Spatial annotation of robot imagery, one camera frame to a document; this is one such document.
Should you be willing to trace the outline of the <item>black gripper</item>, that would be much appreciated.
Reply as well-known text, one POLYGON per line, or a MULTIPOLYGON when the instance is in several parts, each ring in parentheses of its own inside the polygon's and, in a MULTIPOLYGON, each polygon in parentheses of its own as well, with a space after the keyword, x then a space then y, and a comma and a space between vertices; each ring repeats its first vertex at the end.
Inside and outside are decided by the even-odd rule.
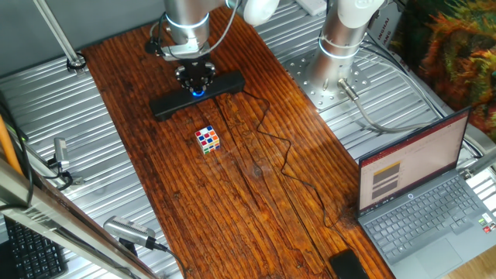
POLYGON ((190 92, 194 91, 193 84, 201 84, 201 89, 205 91, 216 74, 215 65, 208 58, 179 60, 179 64, 175 77, 181 87, 190 92))

